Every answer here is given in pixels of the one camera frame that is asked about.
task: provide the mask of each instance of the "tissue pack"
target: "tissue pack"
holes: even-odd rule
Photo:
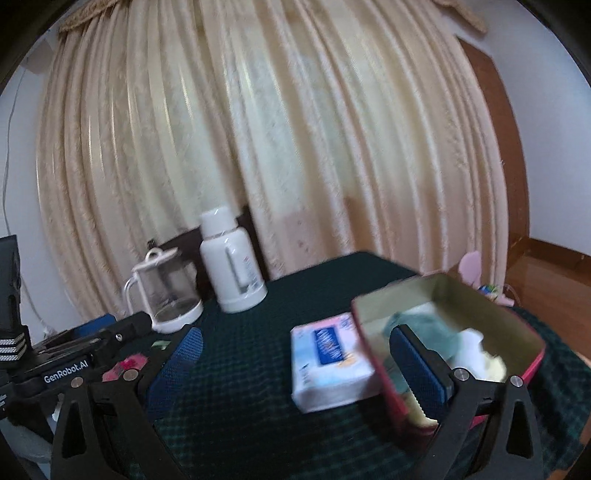
[[[350,313],[295,327],[291,368],[291,397],[304,413],[380,393],[380,380],[363,351]]]

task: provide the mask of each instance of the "pink object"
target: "pink object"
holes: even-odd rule
[[[148,363],[148,358],[141,353],[130,355],[125,360],[118,362],[111,370],[103,374],[103,382],[112,382],[118,380],[119,377],[130,369],[142,370],[145,364]]]
[[[470,252],[462,257],[458,265],[462,281],[476,289],[480,288],[482,275],[482,256],[479,251]]]
[[[478,250],[464,255],[460,260],[457,269],[462,281],[466,285],[470,285],[477,290],[480,288],[482,285],[480,283],[480,278],[482,276],[482,256]],[[494,299],[494,302],[505,307],[512,307],[515,304],[515,301],[505,297],[502,290],[503,288],[501,288],[501,293],[499,293],[498,297]]]

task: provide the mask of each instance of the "checkered tablecloth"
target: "checkered tablecloth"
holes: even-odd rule
[[[404,479],[415,457],[397,446],[381,396],[302,414],[291,401],[290,330],[350,309],[351,300],[414,273],[356,253],[268,285],[255,308],[223,314],[206,305],[203,354],[156,429],[191,478]],[[547,352],[530,385],[548,476],[568,468],[591,413],[591,371],[546,325],[515,309]],[[473,429],[448,478],[474,453]],[[130,471],[140,478],[137,466]]]

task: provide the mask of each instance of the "beige curtain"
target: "beige curtain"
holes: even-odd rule
[[[251,207],[273,277],[368,249],[422,272],[507,206],[488,110],[428,0],[132,0],[65,33],[38,142],[47,236],[87,317],[145,241]]]

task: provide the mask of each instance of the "teapot lid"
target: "teapot lid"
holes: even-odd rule
[[[141,270],[150,270],[152,268],[158,267],[163,263],[166,263],[169,260],[172,260],[174,257],[178,255],[178,248],[174,247],[170,250],[163,251],[161,248],[152,248],[144,258],[143,262],[138,263],[135,265],[131,271],[137,272]]]

